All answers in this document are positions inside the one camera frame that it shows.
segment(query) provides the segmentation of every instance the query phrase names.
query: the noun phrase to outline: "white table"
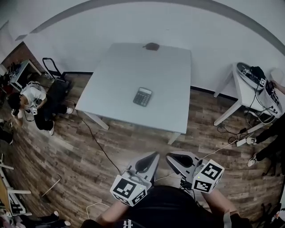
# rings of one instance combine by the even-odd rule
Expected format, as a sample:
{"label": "white table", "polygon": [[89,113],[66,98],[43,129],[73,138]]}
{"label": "white table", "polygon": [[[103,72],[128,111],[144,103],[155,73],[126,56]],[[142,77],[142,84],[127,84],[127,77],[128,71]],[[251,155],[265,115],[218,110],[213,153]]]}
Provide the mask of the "white table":
{"label": "white table", "polygon": [[41,75],[41,72],[35,67],[35,65],[29,59],[22,61],[19,73],[15,77],[12,77],[9,82],[10,85],[12,85],[18,91],[21,91],[23,89],[22,85],[18,83],[18,80],[26,68],[28,68],[30,72],[37,72],[39,75]]}
{"label": "white table", "polygon": [[[104,129],[108,117],[173,132],[172,144],[187,130],[190,100],[191,52],[144,44],[113,44],[91,76],[76,106]],[[146,107],[133,103],[139,89],[152,91]]]}
{"label": "white table", "polygon": [[[223,122],[226,118],[228,118],[230,115],[232,115],[238,108],[241,106],[250,107],[254,95],[255,90],[252,88],[249,84],[247,84],[237,73],[236,71],[236,63],[232,65],[232,69],[229,75],[226,76],[226,78],[219,84],[216,92],[214,93],[214,97],[217,97],[220,92],[225,88],[225,86],[230,82],[232,77],[235,80],[236,85],[236,92],[238,96],[238,100],[219,118],[216,119],[214,122],[214,125],[217,126],[221,122]],[[258,102],[257,98],[254,99],[253,104],[251,105],[251,108],[257,111],[263,111],[265,108],[262,107],[262,105]]]}

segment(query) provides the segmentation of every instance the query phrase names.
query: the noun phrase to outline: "wooden floor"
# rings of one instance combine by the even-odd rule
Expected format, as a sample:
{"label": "wooden floor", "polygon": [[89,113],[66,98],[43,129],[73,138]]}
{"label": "wooden floor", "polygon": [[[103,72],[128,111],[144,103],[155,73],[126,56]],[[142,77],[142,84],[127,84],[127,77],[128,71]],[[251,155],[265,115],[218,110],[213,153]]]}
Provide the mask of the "wooden floor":
{"label": "wooden floor", "polygon": [[[73,89],[68,99],[77,102],[90,76],[69,75]],[[15,189],[30,190],[31,195],[23,195],[29,211],[34,215],[47,215],[58,210],[60,215],[79,227],[87,219],[86,206],[103,202],[111,205],[115,200],[109,193],[118,174],[95,141],[88,127],[113,162],[123,170],[132,158],[139,154],[158,151],[161,154],[157,177],[172,172],[165,161],[170,151],[191,151],[203,157],[228,143],[229,134],[220,134],[213,122],[234,102],[226,98],[214,98],[211,94],[191,90],[189,117],[186,135],[179,136],[172,146],[167,145],[169,132],[154,130],[133,124],[104,118],[110,126],[104,130],[83,113],[58,116],[55,133],[49,136],[39,131],[34,122],[25,121],[22,128],[15,127],[14,143],[9,146],[1,142],[1,152],[5,154],[7,165],[15,167],[7,171],[8,180]],[[4,104],[0,118],[11,119],[11,110]],[[224,122],[230,131],[239,132],[248,127],[242,111],[238,110]],[[256,147],[230,145],[208,158],[225,167],[225,173],[218,188],[239,208],[242,216],[256,219],[261,215],[261,204],[278,202],[283,177],[263,177],[269,166],[268,160],[247,168],[247,160],[269,143]],[[51,204],[40,200],[40,192],[45,192],[60,175],[62,181],[48,193]],[[178,187],[180,178],[172,175],[156,182]],[[89,208],[90,217],[95,219],[106,206]]]}

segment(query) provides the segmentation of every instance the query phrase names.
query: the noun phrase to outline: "white shirt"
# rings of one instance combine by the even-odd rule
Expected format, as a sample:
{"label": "white shirt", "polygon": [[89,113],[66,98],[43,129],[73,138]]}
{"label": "white shirt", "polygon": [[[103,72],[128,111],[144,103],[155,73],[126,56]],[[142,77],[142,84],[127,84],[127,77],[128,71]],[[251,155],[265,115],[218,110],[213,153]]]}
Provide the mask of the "white shirt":
{"label": "white shirt", "polygon": [[[24,109],[32,109],[33,107],[36,107],[34,101],[36,99],[40,99],[40,100],[44,100],[46,98],[46,93],[43,91],[40,91],[34,87],[28,87],[27,89],[23,90],[23,92],[21,92],[22,95],[24,95],[27,100],[28,100],[28,104],[25,105]],[[23,110],[19,110],[18,113],[18,118],[23,118]]]}

